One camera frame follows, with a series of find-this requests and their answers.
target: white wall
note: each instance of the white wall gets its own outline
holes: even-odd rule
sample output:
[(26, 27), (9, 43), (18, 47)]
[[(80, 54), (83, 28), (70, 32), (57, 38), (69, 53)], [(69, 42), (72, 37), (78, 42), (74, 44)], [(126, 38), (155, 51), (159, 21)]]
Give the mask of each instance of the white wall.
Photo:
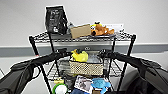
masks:
[(75, 25), (124, 23), (136, 43), (168, 43), (167, 0), (1, 0), (0, 47), (30, 46), (28, 36), (45, 31), (45, 7), (56, 5)]

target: clutter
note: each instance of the clutter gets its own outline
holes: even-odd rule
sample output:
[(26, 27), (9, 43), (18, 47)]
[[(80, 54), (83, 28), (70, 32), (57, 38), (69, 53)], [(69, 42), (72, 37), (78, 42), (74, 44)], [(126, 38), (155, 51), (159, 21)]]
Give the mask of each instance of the clutter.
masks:
[(89, 93), (84, 92), (84, 91), (82, 91), (82, 90), (79, 90), (79, 89), (75, 88), (75, 89), (71, 92), (71, 94), (89, 94)]
[(92, 80), (84, 76), (78, 75), (74, 87), (86, 93), (92, 93), (93, 87), (91, 86)]
[(78, 61), (78, 62), (87, 62), (88, 60), (88, 54), (85, 51), (81, 51), (80, 49), (75, 49), (74, 51), (71, 51), (73, 61)]
[(103, 75), (102, 63), (84, 63), (69, 61), (71, 73), (74, 74), (87, 74), (87, 75)]
[(111, 87), (110, 82), (106, 82), (104, 78), (93, 78), (93, 83), (91, 84), (93, 88), (102, 89), (101, 94), (104, 94), (107, 90), (106, 87)]
[(91, 35), (90, 24), (70, 28), (72, 38)]
[(64, 83), (58, 83), (53, 87), (52, 94), (66, 94), (67, 91), (68, 88)]

